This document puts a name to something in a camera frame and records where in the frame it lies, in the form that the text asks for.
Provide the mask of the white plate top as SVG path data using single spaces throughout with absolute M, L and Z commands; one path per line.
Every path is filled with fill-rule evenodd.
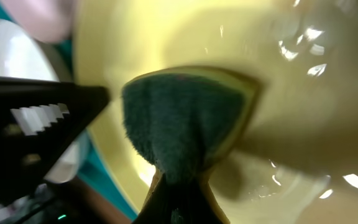
M 0 0 L 0 5 L 33 38 L 57 44 L 71 36 L 78 0 Z

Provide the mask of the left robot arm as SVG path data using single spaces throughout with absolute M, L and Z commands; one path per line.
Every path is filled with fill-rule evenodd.
M 47 173 L 109 102 L 100 86 L 0 77 L 0 223 L 101 223 Z

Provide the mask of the green yellow sponge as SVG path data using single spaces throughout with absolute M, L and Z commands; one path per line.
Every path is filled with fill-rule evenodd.
M 260 87 L 216 67 L 146 73 L 122 88 L 126 136 L 159 178 L 136 223 L 222 223 L 210 190 L 211 168 L 233 148 Z

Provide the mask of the yellow-green rimmed plate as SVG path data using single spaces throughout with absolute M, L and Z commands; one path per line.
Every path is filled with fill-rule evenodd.
M 121 88 L 184 65 L 262 86 L 210 178 L 230 223 L 358 223 L 358 1 L 82 1 L 76 79 L 112 99 L 89 131 L 135 212 L 155 169 L 126 138 Z

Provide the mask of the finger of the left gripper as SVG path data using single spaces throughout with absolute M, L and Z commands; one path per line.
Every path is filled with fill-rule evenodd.
M 108 103 L 101 86 L 0 77 L 0 203 L 34 191 Z

